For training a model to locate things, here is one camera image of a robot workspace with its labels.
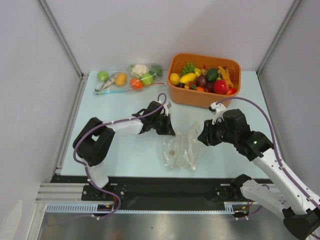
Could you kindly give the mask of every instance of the green apple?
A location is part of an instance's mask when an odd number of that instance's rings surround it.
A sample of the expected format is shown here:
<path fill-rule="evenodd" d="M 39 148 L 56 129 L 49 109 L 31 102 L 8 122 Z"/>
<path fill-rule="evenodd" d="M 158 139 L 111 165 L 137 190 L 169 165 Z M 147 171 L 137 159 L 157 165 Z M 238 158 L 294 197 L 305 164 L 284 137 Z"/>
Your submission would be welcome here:
<path fill-rule="evenodd" d="M 152 84 L 154 82 L 154 78 L 150 73 L 145 73 L 142 75 L 140 81 L 144 86 L 146 86 L 146 85 Z"/>
<path fill-rule="evenodd" d="M 100 71 L 98 73 L 98 79 L 100 82 L 105 82 L 109 78 L 109 74 L 106 71 Z"/>

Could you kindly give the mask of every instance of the red tomato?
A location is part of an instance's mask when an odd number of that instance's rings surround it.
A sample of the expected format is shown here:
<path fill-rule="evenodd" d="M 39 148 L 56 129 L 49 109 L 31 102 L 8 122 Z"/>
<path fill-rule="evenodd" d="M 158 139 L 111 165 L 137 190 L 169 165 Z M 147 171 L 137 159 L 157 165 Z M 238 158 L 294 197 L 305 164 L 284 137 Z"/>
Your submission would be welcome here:
<path fill-rule="evenodd" d="M 142 88 L 144 85 L 143 83 L 138 79 L 138 78 L 132 78 L 130 80 L 130 86 L 133 88 L 133 89 L 140 89 Z"/>
<path fill-rule="evenodd" d="M 237 92 L 237 89 L 235 89 L 234 87 L 229 87 L 229 90 L 226 92 L 225 95 L 232 95 L 235 94 Z"/>
<path fill-rule="evenodd" d="M 223 79 L 215 81 L 213 84 L 213 92 L 215 94 L 226 94 L 228 90 L 228 83 Z"/>

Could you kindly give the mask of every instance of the light blue table surface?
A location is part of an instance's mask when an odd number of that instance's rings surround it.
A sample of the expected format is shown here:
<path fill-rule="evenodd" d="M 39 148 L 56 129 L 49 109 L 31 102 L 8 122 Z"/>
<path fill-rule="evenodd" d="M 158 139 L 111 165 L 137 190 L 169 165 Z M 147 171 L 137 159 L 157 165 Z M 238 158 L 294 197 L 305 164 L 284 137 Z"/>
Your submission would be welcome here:
<path fill-rule="evenodd" d="M 141 92 L 94 95 L 97 73 L 97 71 L 91 71 L 89 74 L 61 175 L 85 176 L 84 167 L 73 160 L 72 143 L 90 118 L 97 117 L 104 122 L 128 118 L 131 114 L 147 108 L 151 101 L 157 100 L 160 93 L 166 93 L 168 101 L 171 101 L 168 86 Z M 254 101 L 267 111 L 256 72 L 242 72 L 241 90 L 238 96 Z M 212 114 L 208 109 L 175 104 L 172 101 L 171 103 L 172 107 L 169 112 L 175 131 L 185 132 L 196 121 L 199 122 L 202 129 L 204 121 L 212 119 Z M 260 131 L 271 139 L 266 120 L 254 106 L 241 100 L 233 100 L 228 109 L 240 109 L 245 114 L 252 130 Z M 246 174 L 252 178 L 268 178 L 228 143 L 206 147 L 195 171 L 184 168 L 168 170 L 165 168 L 163 160 L 163 138 L 151 130 L 140 135 L 114 139 L 104 160 L 108 175 L 117 177 L 235 178 Z"/>

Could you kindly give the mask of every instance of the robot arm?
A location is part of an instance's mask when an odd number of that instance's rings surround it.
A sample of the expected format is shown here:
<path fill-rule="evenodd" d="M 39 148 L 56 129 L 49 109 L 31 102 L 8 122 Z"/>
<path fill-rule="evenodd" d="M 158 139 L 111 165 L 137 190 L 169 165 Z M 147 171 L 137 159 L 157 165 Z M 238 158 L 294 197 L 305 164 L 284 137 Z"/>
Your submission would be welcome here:
<path fill-rule="evenodd" d="M 114 138 L 143 134 L 151 129 L 154 129 L 158 135 L 176 135 L 171 125 L 171 116 L 168 110 L 170 106 L 169 102 L 161 107 L 161 103 L 152 101 L 147 109 L 140 110 L 129 119 L 119 120 L 117 123 L 111 122 L 112 124 L 108 127 L 99 127 L 80 143 L 76 153 L 86 163 L 86 168 L 93 182 L 99 188 L 103 188 L 109 182 L 103 161 Z M 103 122 L 98 118 L 91 118 L 74 140 L 73 148 L 76 148 L 77 143 L 87 132 L 101 124 Z"/>
<path fill-rule="evenodd" d="M 320 210 L 315 206 L 319 206 L 320 196 L 311 191 L 284 161 L 279 164 L 273 144 L 263 133 L 251 131 L 239 109 L 226 110 L 221 103 L 213 103 L 209 110 L 214 118 L 204 122 L 198 140 L 207 146 L 222 142 L 233 144 L 240 154 L 263 170 L 281 193 L 261 187 L 244 174 L 234 179 L 231 185 L 239 188 L 245 198 L 276 214 L 291 234 L 304 240 L 320 226 Z"/>

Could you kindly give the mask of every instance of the green grapes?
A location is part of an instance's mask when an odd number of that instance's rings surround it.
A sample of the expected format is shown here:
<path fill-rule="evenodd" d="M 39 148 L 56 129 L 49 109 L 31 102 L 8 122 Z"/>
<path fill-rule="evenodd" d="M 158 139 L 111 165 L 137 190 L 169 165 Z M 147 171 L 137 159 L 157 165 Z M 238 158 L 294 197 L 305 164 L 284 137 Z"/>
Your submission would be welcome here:
<path fill-rule="evenodd" d="M 192 62 L 188 62 L 184 68 L 182 69 L 181 73 L 180 73 L 180 77 L 182 77 L 183 75 L 189 74 L 189 73 L 193 73 L 195 71 L 195 65 Z"/>

